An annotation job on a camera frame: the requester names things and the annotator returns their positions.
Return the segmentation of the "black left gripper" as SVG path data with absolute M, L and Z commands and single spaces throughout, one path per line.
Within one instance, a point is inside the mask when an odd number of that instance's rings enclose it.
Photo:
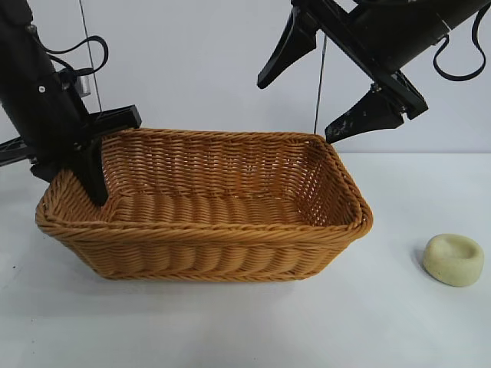
M 108 192 L 102 142 L 95 139 L 138 128 L 141 118 L 134 105 L 89 113 L 77 80 L 100 69 L 74 69 L 59 57 L 34 32 L 1 34 L 1 106 L 19 134 L 1 144 L 1 164 L 29 159 L 31 174 L 51 183 L 66 156 L 83 148 L 74 154 L 74 174 L 101 207 Z

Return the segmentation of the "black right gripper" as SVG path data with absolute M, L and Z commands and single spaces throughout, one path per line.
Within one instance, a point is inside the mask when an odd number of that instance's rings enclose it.
M 396 129 L 427 103 L 400 69 L 450 31 L 427 6 L 358 5 L 348 13 L 334 1 L 293 1 L 282 35 L 257 77 L 265 89 L 317 47 L 322 30 L 372 81 L 371 89 L 325 128 L 327 143 L 376 130 Z

